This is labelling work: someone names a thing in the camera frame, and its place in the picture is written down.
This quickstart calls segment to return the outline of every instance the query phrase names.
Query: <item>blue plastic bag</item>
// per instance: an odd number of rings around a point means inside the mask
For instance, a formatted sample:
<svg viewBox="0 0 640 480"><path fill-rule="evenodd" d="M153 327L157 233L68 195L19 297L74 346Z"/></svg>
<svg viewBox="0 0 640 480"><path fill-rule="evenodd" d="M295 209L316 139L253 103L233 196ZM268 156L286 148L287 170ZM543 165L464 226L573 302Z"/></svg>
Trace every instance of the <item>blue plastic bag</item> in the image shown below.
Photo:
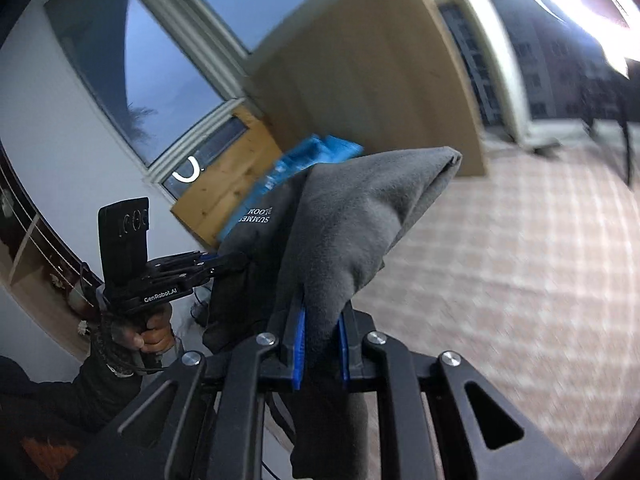
<svg viewBox="0 0 640 480"><path fill-rule="evenodd" d="M295 148L285 153L273 166L273 169L255 183L253 189L233 212L226 225L218 233L218 240L222 241L244 217L263 195L283 183L290 176L306 170L309 166L318 162L336 163L343 162L362 153L362 146L338 139L334 136L326 136L321 139L317 135L303 140Z"/></svg>

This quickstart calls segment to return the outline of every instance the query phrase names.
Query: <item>hand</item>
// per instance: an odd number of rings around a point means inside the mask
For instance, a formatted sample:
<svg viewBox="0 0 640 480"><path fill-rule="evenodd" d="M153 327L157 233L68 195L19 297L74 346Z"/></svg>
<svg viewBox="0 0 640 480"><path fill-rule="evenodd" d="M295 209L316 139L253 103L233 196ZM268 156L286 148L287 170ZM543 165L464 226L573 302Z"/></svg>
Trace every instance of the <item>hand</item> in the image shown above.
<svg viewBox="0 0 640 480"><path fill-rule="evenodd" d="M175 345L174 333L171 330L170 303L159 307L146 322L146 328L138 333L132 324L115 321L111 325L111 337L114 342L129 350L140 350L146 354L163 354Z"/></svg>

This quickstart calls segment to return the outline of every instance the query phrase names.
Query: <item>metal screw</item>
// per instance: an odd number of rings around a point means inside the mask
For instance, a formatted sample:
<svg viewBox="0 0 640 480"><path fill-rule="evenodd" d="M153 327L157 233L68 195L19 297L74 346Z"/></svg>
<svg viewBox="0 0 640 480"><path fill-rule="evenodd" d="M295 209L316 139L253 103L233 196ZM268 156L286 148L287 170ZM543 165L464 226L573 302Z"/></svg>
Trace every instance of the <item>metal screw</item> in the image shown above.
<svg viewBox="0 0 640 480"><path fill-rule="evenodd" d="M462 357L460 357L460 354L453 352L451 350L447 350L446 352L444 352L440 358L442 359L442 362L446 365L449 366L459 366L460 363L462 362Z"/></svg>
<svg viewBox="0 0 640 480"><path fill-rule="evenodd" d="M271 332L262 332L255 337L255 341L261 346L271 346L276 342L276 336Z"/></svg>
<svg viewBox="0 0 640 480"><path fill-rule="evenodd" d="M383 345L386 343L386 334L378 331L369 332L367 334L367 339L374 345Z"/></svg>
<svg viewBox="0 0 640 480"><path fill-rule="evenodd" d="M186 366L195 366L200 362L202 356L197 352L187 352L182 356L182 364Z"/></svg>

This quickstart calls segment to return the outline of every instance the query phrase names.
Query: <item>black metal bracket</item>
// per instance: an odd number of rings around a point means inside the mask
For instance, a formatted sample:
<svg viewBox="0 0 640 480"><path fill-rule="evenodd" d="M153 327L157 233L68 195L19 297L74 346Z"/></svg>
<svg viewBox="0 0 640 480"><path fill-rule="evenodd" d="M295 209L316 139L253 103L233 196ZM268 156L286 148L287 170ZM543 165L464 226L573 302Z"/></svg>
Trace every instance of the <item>black metal bracket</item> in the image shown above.
<svg viewBox="0 0 640 480"><path fill-rule="evenodd" d="M62 480L259 479L264 396L296 389L303 319L300 297L286 317L270 321L278 335L252 336L206 359L187 352L79 453ZM338 323L342 380L348 392L378 395L383 480L436 479L423 395L446 480L582 480L460 355L417 354L375 329L371 316L345 306Z"/></svg>

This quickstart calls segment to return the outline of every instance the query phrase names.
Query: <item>blue gripper pad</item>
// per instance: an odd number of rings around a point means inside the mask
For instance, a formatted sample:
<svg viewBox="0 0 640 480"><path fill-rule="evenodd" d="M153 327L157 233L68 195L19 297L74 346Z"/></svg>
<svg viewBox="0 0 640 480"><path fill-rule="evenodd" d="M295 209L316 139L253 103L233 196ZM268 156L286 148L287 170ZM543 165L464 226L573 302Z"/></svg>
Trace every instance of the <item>blue gripper pad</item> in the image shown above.
<svg viewBox="0 0 640 480"><path fill-rule="evenodd" d="M342 382L349 382L349 351L347 349L347 333L344 328L344 316L338 318L338 330L340 331L340 364L342 365Z"/></svg>
<svg viewBox="0 0 640 480"><path fill-rule="evenodd" d="M305 309L300 310L296 339L293 345L293 389L299 390L302 383L302 375L305 371Z"/></svg>

